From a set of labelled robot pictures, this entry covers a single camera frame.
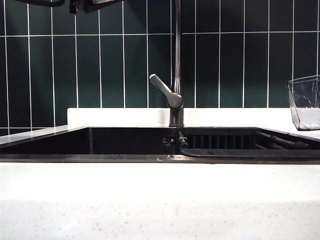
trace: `clear plastic container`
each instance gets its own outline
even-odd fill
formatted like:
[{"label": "clear plastic container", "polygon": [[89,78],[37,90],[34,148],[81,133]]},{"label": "clear plastic container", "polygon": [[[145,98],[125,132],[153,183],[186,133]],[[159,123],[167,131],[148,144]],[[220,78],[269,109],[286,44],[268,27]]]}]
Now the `clear plastic container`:
[{"label": "clear plastic container", "polygon": [[320,130],[320,76],[288,81],[292,121],[296,129]]}]

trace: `dark green tile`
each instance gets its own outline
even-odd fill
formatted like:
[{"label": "dark green tile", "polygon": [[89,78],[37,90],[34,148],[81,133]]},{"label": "dark green tile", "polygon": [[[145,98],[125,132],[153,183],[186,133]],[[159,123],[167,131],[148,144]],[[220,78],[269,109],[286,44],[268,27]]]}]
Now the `dark green tile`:
[{"label": "dark green tile", "polygon": [[76,13],[76,33],[77,34],[98,34],[98,11],[90,14],[84,11]]},{"label": "dark green tile", "polygon": [[292,79],[292,33],[270,34],[269,107],[288,108]]},{"label": "dark green tile", "polygon": [[100,10],[100,32],[102,34],[122,34],[121,1]]},{"label": "dark green tile", "polygon": [[270,31],[292,31],[292,17],[292,0],[270,0]]},{"label": "dark green tile", "polygon": [[0,1],[0,36],[5,35],[4,1]]},{"label": "dark green tile", "polygon": [[30,132],[31,128],[10,128],[10,135],[11,134],[20,134],[25,132]]},{"label": "dark green tile", "polygon": [[0,136],[6,136],[8,134],[8,129],[0,128]]},{"label": "dark green tile", "polygon": [[267,107],[268,34],[245,35],[244,107]]},{"label": "dark green tile", "polygon": [[269,0],[245,0],[245,30],[268,31]]},{"label": "dark green tile", "polygon": [[124,1],[124,33],[145,34],[147,28],[146,0]]},{"label": "dark green tile", "polygon": [[181,40],[181,75],[185,108],[195,107],[195,35],[183,35]]},{"label": "dark green tile", "polygon": [[183,0],[181,1],[181,18],[182,20],[182,32],[194,33],[195,32],[195,0]]},{"label": "dark green tile", "polygon": [[148,32],[170,33],[170,1],[148,1]]},{"label": "dark green tile", "polygon": [[219,0],[196,1],[196,32],[219,32]]},{"label": "dark green tile", "polygon": [[7,35],[27,35],[28,16],[25,3],[5,0],[5,21]]},{"label": "dark green tile", "polygon": [[294,34],[294,78],[317,73],[317,33]]},{"label": "dark green tile", "polygon": [[75,15],[69,13],[69,1],[52,9],[53,34],[75,34]]},{"label": "dark green tile", "polygon": [[219,36],[196,36],[196,107],[218,107]]},{"label": "dark green tile", "polygon": [[77,107],[76,50],[73,36],[53,38],[56,126],[67,124],[67,109]]},{"label": "dark green tile", "polygon": [[294,0],[294,30],[316,31],[318,29],[318,2]]},{"label": "dark green tile", "polygon": [[102,106],[124,107],[124,64],[122,36],[101,37]]},{"label": "dark green tile", "polygon": [[0,128],[8,126],[5,39],[0,37]]},{"label": "dark green tile", "polygon": [[241,108],[243,97],[243,34],[221,35],[220,106]]},{"label": "dark green tile", "polygon": [[[170,36],[150,35],[149,47],[149,74],[156,74],[170,88]],[[167,108],[167,101],[155,86],[149,84],[149,107]]]},{"label": "dark green tile", "polygon": [[30,126],[28,38],[7,38],[10,127]]},{"label": "dark green tile", "polygon": [[99,37],[77,37],[79,108],[100,107]]},{"label": "dark green tile", "polygon": [[31,35],[51,34],[51,9],[45,6],[29,5]]},{"label": "dark green tile", "polygon": [[147,107],[147,40],[146,36],[125,36],[125,106]]},{"label": "dark green tile", "polygon": [[243,32],[244,0],[221,1],[221,31]]},{"label": "dark green tile", "polygon": [[30,38],[32,125],[54,126],[51,37]]}]

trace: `black object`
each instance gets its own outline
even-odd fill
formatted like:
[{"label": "black object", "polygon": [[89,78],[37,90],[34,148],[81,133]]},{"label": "black object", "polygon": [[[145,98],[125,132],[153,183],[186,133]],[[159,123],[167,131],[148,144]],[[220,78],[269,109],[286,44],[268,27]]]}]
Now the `black object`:
[{"label": "black object", "polygon": [[57,1],[47,1],[47,0],[16,0],[25,4],[55,8],[60,7],[65,4],[65,0],[57,0]]},{"label": "black object", "polygon": [[76,14],[79,10],[89,14],[120,1],[123,0],[70,0],[69,12]]},{"label": "black object", "polygon": [[[25,4],[55,8],[65,4],[65,0],[16,0]],[[76,14],[77,11],[84,11],[87,14],[103,9],[109,5],[123,0],[70,0],[69,12]]]}]

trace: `kitchen sink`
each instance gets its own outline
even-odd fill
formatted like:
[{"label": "kitchen sink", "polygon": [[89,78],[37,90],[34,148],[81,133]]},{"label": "kitchen sink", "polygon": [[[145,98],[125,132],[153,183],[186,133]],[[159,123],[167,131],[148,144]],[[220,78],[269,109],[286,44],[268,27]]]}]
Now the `kitchen sink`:
[{"label": "kitchen sink", "polygon": [[164,161],[174,158],[192,162],[194,159],[318,161],[320,139],[255,127],[84,127],[0,145],[2,161],[39,155],[51,155],[50,159],[54,155],[56,159],[82,156],[122,161],[129,158],[143,161],[150,156],[167,156]]}]

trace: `speckled quartz countertop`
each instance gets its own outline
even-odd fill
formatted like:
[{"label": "speckled quartz countertop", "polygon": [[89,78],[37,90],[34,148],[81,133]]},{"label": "speckled quartz countertop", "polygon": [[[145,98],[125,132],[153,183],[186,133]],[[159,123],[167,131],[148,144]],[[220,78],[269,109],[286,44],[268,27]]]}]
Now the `speckled quartz countertop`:
[{"label": "speckled quartz countertop", "polygon": [[[277,130],[297,134],[287,123]],[[318,240],[319,186],[318,164],[2,162],[0,239]]]}]

